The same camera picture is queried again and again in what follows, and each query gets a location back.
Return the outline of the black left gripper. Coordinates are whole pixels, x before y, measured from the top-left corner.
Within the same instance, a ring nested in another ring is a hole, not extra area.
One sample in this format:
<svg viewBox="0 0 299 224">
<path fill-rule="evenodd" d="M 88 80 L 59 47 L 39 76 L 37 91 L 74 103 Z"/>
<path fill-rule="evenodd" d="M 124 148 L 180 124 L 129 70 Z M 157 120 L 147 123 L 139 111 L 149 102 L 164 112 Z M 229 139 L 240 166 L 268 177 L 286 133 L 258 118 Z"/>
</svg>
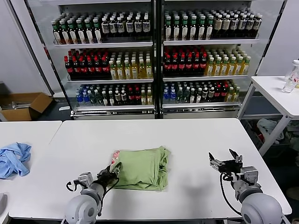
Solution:
<svg viewBox="0 0 299 224">
<path fill-rule="evenodd" d="M 121 169 L 121 162 L 115 164 L 113 168 L 113 173 L 110 172 L 110 165 L 108 165 L 101 173 L 97 174 L 97 183 L 102 187 L 107 187 L 113 185 L 118 181 L 116 174 L 119 174 Z"/>
</svg>

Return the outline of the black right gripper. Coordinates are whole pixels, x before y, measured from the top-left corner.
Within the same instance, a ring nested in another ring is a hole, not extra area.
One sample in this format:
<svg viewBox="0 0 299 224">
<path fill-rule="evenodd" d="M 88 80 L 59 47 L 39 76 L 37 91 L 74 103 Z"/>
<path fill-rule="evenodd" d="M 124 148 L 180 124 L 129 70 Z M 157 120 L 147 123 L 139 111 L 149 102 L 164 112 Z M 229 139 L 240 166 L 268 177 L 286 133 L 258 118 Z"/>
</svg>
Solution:
<svg viewBox="0 0 299 224">
<path fill-rule="evenodd" d="M 240 173 L 243 166 L 242 155 L 239 155 L 236 151 L 229 149 L 229 152 L 233 156 L 234 160 L 219 161 L 213 157 L 209 152 L 209 164 L 213 168 L 218 168 L 220 173 Z"/>
</svg>

